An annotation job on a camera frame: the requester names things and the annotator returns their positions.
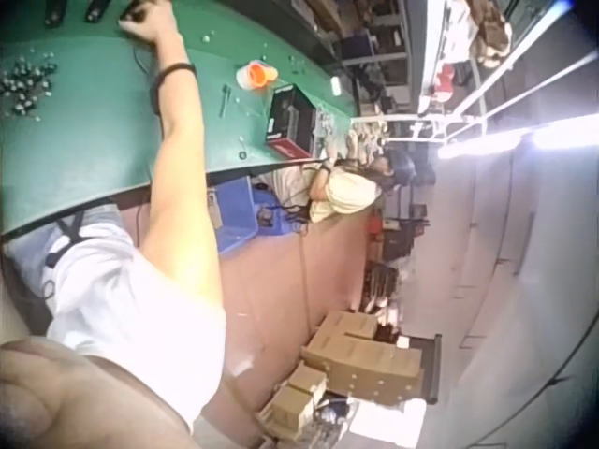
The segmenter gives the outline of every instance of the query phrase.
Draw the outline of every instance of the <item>worker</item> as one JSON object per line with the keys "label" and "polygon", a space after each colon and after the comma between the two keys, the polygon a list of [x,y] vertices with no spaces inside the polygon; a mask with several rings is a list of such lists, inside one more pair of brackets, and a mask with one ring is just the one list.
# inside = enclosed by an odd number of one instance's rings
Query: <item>worker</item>
{"label": "worker", "polygon": [[148,234],[136,249],[107,204],[7,244],[53,317],[47,338],[0,348],[3,448],[194,448],[220,382],[226,316],[195,69],[171,3],[139,9],[143,22],[121,27],[155,46],[164,134]]}
{"label": "worker", "polygon": [[325,161],[279,168],[256,176],[256,185],[271,190],[298,221],[318,223],[364,210],[384,192],[417,181],[414,162],[402,150],[364,154],[352,133],[344,145],[344,159],[338,158],[343,142],[329,138]]}

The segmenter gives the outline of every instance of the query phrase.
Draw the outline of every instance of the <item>hand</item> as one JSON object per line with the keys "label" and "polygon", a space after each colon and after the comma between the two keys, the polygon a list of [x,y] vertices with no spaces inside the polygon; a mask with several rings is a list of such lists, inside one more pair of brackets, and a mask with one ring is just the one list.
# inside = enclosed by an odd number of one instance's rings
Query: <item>hand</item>
{"label": "hand", "polygon": [[119,21],[121,28],[152,44],[166,36],[179,34],[177,21],[172,13],[172,4],[168,0],[145,0],[134,9],[132,14],[141,11],[145,16],[142,22]]}
{"label": "hand", "polygon": [[337,150],[337,145],[335,144],[334,139],[330,139],[327,142],[327,156],[334,163],[335,161],[337,161],[338,155],[339,155],[339,152]]}

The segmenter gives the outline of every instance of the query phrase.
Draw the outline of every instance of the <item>green workbench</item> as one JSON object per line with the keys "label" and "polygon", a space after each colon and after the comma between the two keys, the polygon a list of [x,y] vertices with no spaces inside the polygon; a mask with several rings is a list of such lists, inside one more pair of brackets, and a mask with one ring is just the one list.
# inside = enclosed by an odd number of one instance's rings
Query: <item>green workbench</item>
{"label": "green workbench", "polygon": [[[46,30],[44,2],[21,0],[5,14],[10,22],[0,23],[3,68],[20,55],[35,62],[47,52],[58,64],[52,96],[36,111],[39,121],[2,117],[3,233],[150,182],[159,122],[150,107],[150,79],[134,60],[133,42],[117,29],[127,3],[113,0],[101,23],[88,24],[87,0],[69,0],[63,25]],[[264,144],[271,89],[245,92],[235,82],[237,68],[250,60],[274,65],[276,85],[298,84],[341,128],[349,125],[351,96],[334,97],[329,76],[268,30],[211,0],[180,0],[175,12],[197,66],[209,172],[282,161]],[[138,48],[151,67],[151,53]],[[232,93],[220,117],[225,84]]]}

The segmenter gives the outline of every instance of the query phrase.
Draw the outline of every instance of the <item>jeans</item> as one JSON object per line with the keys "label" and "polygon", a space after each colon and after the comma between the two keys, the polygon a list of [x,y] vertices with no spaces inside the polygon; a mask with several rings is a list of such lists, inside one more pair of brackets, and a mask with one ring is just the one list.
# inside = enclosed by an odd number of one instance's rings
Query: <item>jeans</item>
{"label": "jeans", "polygon": [[[62,220],[69,226],[72,225],[74,215],[69,215]],[[81,227],[110,223],[124,229],[121,213],[115,204],[104,204],[88,209],[83,213]],[[43,285],[46,257],[56,240],[63,236],[63,231],[56,222],[44,224],[38,229],[17,237],[4,245],[4,252],[12,259],[25,285],[37,296],[45,297]]]}

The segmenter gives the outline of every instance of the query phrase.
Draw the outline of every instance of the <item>factory floor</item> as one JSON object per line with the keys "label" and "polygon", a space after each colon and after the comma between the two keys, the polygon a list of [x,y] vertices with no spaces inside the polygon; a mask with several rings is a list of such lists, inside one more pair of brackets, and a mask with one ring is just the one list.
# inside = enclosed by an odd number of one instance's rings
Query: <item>factory floor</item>
{"label": "factory floor", "polygon": [[[147,226],[147,208],[138,211],[123,210],[134,241]],[[202,415],[237,444],[252,447],[259,440],[253,413],[295,368],[300,347],[326,313],[359,303],[367,216],[363,211],[311,224],[304,237],[257,238],[222,257],[225,373]]]}

